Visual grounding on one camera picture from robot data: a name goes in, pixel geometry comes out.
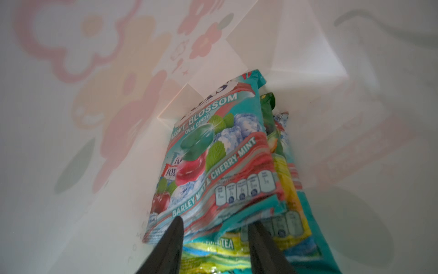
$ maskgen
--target green candy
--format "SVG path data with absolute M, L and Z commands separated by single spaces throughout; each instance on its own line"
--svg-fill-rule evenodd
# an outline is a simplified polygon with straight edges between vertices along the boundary
M 225 122 L 226 128 L 232 128 L 234 126 L 234 115 L 232 113 L 228 113 L 223 118 L 223 121 Z
M 263 115 L 263 125 L 266 134 L 269 135 L 276 130 L 272 110 L 275 107 L 275 97 L 273 93 L 260 96 L 261 113 Z
M 208 122 L 213 125 L 215 134 L 218 134 L 222 130 L 226 129 L 226 124 L 219 115 L 213 115 Z
M 212 125 L 206 124 L 189 133 L 182 141 L 181 148 L 185 150 L 184 161 L 198 159 L 213 142 L 214 130 Z

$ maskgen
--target peach flower print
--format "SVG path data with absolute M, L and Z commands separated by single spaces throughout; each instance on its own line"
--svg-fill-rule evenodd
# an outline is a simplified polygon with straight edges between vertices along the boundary
M 168 48 L 171 35 L 154 35 L 155 19 L 140 17 L 126 27 L 120 53 L 108 68 L 94 74 L 76 96 L 72 118 L 76 126 L 92 129 L 110 121 L 127 104 L 141 99 L 152 71 Z
M 189 35 L 196 28 L 201 18 L 213 7 L 215 0 L 192 0 L 189 14 L 180 24 L 177 33 Z
M 222 36 L 222 31 L 217 29 L 218 23 L 213 23 L 201 36 L 196 39 L 192 45 L 192 52 L 189 58 L 195 59 L 196 57 L 205 57 L 210 53 L 212 45 L 219 41 Z
M 141 0 L 23 0 L 14 30 L 30 55 L 48 60 L 65 83 L 87 78 L 122 48 Z
M 167 73 L 159 71 L 151 79 L 142 98 L 125 105 L 109 123 L 100 146 L 100 153 L 106 161 L 94 181 L 94 193 L 105 185 L 111 173 L 128 155 L 135 139 L 154 111 L 159 91 L 166 78 Z

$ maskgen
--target teal candy package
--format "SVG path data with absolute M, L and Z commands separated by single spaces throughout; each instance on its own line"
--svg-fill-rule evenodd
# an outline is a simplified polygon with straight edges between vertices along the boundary
M 301 185 L 301 180 L 295 166 L 295 159 L 293 156 L 293 150 L 289 142 L 289 137 L 286 132 L 286 123 L 289 117 L 288 112 L 283 112 L 276 114 L 274 116 L 274 120 L 276 122 L 276 127 L 280 130 L 280 139 L 281 144 L 283 146 L 284 154 L 286 156 L 286 161 L 292 175 L 293 184 L 297 190 L 298 197 L 300 198 L 301 205 L 304 210 L 304 214 L 306 215 L 307 221 L 310 226 L 310 230 L 312 231 L 312 235 L 316 245 L 318 246 L 320 258 L 314 261 L 307 262 L 294 262 L 293 265 L 298 271 L 299 274 L 340 274 L 341 271 L 336 264 L 335 259 L 333 258 L 332 252 L 330 251 L 330 247 L 325 240 L 318 223 L 315 220 L 315 217 L 312 214 L 312 210 L 310 208 L 309 202 L 307 200 L 306 194 L 303 191 L 303 187 Z M 292 258 L 289 258 L 287 253 L 285 253 L 288 261 L 292 261 Z
M 264 84 L 258 70 L 236 77 L 175 124 L 143 242 L 156 244 L 176 216 L 188 242 L 285 212 L 263 126 Z

